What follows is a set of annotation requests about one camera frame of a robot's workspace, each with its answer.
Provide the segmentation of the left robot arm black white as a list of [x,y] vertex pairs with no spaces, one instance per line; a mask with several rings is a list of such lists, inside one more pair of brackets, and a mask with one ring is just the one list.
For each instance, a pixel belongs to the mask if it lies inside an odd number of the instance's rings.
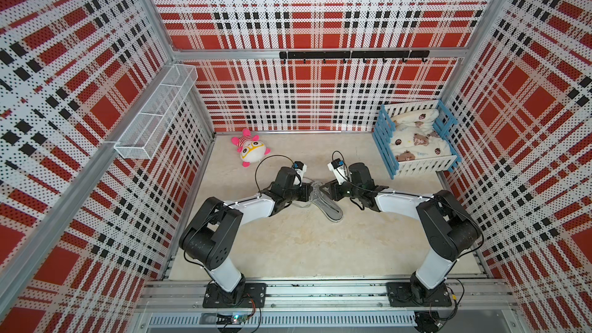
[[180,236],[183,257],[206,271],[214,282],[210,295],[220,303],[238,306],[246,295],[245,276],[230,259],[240,227],[272,217],[295,201],[308,201],[312,187],[303,182],[306,170],[301,161],[282,167],[270,187],[254,197],[232,203],[209,197]]

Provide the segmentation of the grey shoelace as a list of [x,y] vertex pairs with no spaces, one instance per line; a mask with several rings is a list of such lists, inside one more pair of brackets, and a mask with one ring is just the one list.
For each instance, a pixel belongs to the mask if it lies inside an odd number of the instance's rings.
[[311,193],[308,201],[322,210],[332,209],[332,199],[322,189],[322,184],[317,181],[310,181],[308,184],[311,187]]

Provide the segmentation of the grey canvas sneaker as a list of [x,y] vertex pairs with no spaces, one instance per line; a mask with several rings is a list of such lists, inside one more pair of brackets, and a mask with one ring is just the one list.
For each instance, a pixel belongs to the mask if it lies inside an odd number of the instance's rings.
[[323,212],[328,220],[335,223],[341,221],[344,215],[342,208],[322,190],[322,184],[317,181],[312,181],[309,184],[311,185],[311,194],[308,201]]

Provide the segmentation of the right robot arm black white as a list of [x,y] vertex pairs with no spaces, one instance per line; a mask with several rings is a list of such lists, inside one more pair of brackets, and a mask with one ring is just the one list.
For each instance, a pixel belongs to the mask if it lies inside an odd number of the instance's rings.
[[375,184],[363,163],[346,166],[335,159],[328,164],[335,179],[322,185],[334,201],[348,197],[363,210],[398,214],[422,225],[430,251],[408,282],[388,287],[393,307],[449,307],[446,279],[450,271],[482,233],[472,217],[449,191],[435,194],[409,194]]

